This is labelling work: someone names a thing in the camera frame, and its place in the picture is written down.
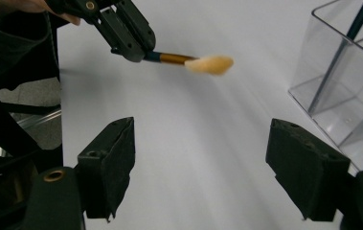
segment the brass screw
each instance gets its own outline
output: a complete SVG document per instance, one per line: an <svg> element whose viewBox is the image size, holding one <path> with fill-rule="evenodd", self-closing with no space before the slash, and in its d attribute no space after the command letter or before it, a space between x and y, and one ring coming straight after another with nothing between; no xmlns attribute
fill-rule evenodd
<svg viewBox="0 0 363 230"><path fill-rule="evenodd" d="M91 1L86 2L85 6L86 6L86 8L87 8L89 11L92 11L92 10L94 10L94 9L95 9L95 4L94 4L93 2L91 2Z"/></svg>

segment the white table surface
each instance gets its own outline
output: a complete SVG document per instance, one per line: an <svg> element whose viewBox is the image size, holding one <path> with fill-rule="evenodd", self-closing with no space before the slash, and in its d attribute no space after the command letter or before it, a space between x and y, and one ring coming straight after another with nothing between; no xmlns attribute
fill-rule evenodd
<svg viewBox="0 0 363 230"><path fill-rule="evenodd" d="M117 217L87 229L339 229L303 221L265 163L272 118L325 139L288 95L310 12L326 0L134 0L156 51L223 54L223 77L110 54L95 27L58 31L64 163L109 123L134 117L136 164Z"/></svg>

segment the brush bristles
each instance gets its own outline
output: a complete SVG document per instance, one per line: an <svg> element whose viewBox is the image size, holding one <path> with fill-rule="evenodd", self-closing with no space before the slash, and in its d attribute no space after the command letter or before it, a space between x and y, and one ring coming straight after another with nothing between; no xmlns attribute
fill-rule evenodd
<svg viewBox="0 0 363 230"><path fill-rule="evenodd" d="M226 56L202 57L184 62L185 67L192 72L208 73L217 76L225 74L233 64L234 61Z"/></svg>

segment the paintbrush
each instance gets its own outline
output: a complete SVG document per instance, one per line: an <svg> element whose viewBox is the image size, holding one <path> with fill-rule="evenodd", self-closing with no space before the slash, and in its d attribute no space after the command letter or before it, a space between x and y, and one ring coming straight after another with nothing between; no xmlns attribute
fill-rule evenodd
<svg viewBox="0 0 363 230"><path fill-rule="evenodd" d="M188 70L195 73L207 73L221 76L234 64L231 57L227 56L208 56L208 57L189 57L175 54L166 54L150 51L144 60L184 65Z"/></svg>

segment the clear plastic container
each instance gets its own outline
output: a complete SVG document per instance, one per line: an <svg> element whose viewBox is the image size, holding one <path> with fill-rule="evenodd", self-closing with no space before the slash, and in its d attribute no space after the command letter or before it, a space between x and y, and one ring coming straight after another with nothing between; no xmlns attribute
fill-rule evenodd
<svg viewBox="0 0 363 230"><path fill-rule="evenodd" d="M363 170L363 26L346 34L363 1L338 0L314 11L290 95Z"/></svg>

